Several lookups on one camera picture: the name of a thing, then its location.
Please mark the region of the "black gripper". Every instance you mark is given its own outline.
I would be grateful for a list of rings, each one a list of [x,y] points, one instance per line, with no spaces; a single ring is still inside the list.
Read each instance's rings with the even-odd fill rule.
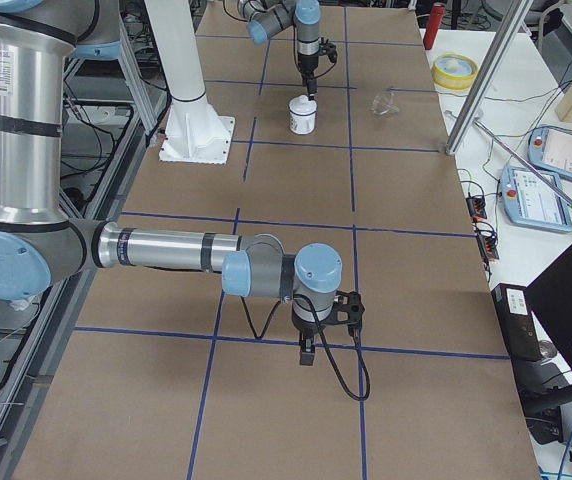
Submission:
[[[314,98],[316,95],[316,78],[315,70],[319,65],[319,54],[317,52],[312,55],[297,53],[297,66],[300,75],[305,78],[305,86],[307,97]]]
[[[306,321],[300,317],[293,318],[293,325],[299,331],[299,365],[313,366],[315,360],[315,336],[322,331],[327,325],[326,320]]]

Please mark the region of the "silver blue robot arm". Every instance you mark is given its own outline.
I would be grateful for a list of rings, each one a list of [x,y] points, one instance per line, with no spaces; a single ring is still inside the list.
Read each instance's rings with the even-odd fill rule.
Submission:
[[[315,71],[322,53],[319,2],[242,0],[237,2],[237,11],[257,45],[266,43],[290,27],[294,29],[296,67],[308,99],[314,100],[317,93]]]
[[[300,361],[311,364],[339,309],[332,247],[289,255],[271,235],[122,228],[60,208],[65,61],[116,58],[121,31],[115,1],[0,1],[0,299],[35,296],[93,267],[217,273],[230,296],[290,303]]]

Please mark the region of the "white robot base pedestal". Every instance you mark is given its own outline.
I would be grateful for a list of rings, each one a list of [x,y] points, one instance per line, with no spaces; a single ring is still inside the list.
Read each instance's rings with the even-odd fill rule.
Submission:
[[[159,158],[164,162],[227,162],[235,119],[209,103],[187,1],[145,3],[171,105]]]

